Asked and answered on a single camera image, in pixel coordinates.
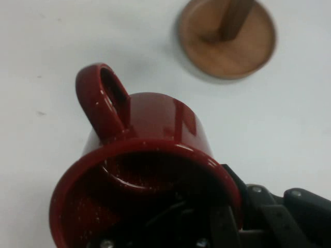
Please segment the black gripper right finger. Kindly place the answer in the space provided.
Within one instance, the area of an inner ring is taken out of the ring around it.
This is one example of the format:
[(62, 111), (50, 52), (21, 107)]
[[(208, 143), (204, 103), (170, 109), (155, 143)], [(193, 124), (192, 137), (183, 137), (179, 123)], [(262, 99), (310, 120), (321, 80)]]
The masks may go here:
[(283, 196), (257, 184), (245, 184), (228, 165), (241, 194), (240, 247), (330, 247), (330, 200), (301, 188)]

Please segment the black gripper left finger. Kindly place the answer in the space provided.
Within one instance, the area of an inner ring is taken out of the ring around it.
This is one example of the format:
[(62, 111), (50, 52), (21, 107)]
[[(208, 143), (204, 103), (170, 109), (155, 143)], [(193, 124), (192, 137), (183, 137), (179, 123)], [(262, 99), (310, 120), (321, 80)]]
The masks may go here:
[(221, 200), (155, 201), (88, 241), (86, 247), (240, 247), (231, 207)]

